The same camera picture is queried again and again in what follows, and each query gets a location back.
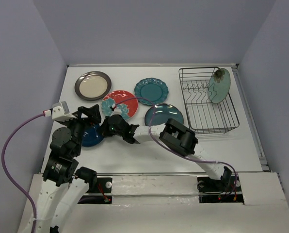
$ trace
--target gray wall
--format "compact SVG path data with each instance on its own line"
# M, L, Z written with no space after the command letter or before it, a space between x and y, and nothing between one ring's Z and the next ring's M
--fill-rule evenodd
M0 153L20 123L58 100L66 66L31 0L0 0ZM7 150L11 174L28 190L47 146L51 120L40 118L16 134ZM0 162L0 233L17 232L26 198Z
M266 158L289 202L289 0L276 1L239 70Z
M34 0L67 64L239 63L274 0Z

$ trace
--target light green plate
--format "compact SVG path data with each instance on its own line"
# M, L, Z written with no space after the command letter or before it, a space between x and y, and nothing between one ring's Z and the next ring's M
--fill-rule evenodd
M214 72L213 76L209 81L209 99L213 103L222 102L228 95L231 87L231 76L230 73L221 68Z

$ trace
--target plate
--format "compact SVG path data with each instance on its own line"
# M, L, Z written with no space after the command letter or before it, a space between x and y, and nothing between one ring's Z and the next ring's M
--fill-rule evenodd
M168 87L160 79L148 78L140 80L134 89L136 97L146 98L152 101L154 104L163 103L168 96ZM140 103L146 105L152 105L147 100L138 100Z
M167 122L168 119L172 118L183 124L182 113L173 105L167 103L156 104L155 108L151 107L144 117L144 124L149 125L153 113L155 112L151 125L161 125Z
M82 146L92 147L100 143L104 137L97 133L99 124L94 125L94 127L86 130L83 135Z
M135 96L128 91L113 91L106 95L101 102L101 111L105 116L111 116L112 110L110 107L112 105L119 103L123 100L128 100L130 98L135 98ZM130 119L135 115L138 108L138 101L136 99L128 100L124 103L118 104L117 108L122 111L121 116L124 120Z
M83 74L75 83L75 92L83 100L93 101L103 98L111 89L111 79L100 71Z
M222 102L228 95L228 92L231 87L231 76L227 69L221 68L220 74L217 74L217 71L214 72L214 75L209 81L209 99L213 103Z

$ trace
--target white tabletop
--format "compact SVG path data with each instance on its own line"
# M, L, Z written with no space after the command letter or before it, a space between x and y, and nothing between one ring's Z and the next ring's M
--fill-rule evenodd
M184 115L186 113L179 83L178 70L180 67L69 67L67 70L60 101L66 101L70 112L79 106L91 107L100 104L101 100L88 102L80 99L74 84L78 77L89 71L102 71L112 80L111 91L126 90L133 93L136 83L143 78L155 77L163 80L169 89L166 103L176 106ZM225 67L231 74L230 95L240 121L240 126L222 136L211 135L200 137L199 143L203 148L219 161L230 163L236 171L262 171L257 149L244 112L238 88L230 67ZM138 110L129 124L144 124L144 116L148 106L139 103ZM53 133L61 125L54 122ZM48 147L42 171L45 168L50 149ZM183 173L203 172L194 163L185 161L170 154L155 142L130 145L120 137L105 138L100 144L91 148L82 148L81 155L76 158L79 167L85 166L98 173Z

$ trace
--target dish rack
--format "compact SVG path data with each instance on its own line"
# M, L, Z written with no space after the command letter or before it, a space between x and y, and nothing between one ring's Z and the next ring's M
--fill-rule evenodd
M230 93L220 103L210 100L209 81L218 67L179 69L179 79L189 127L196 134L226 133L240 122Z

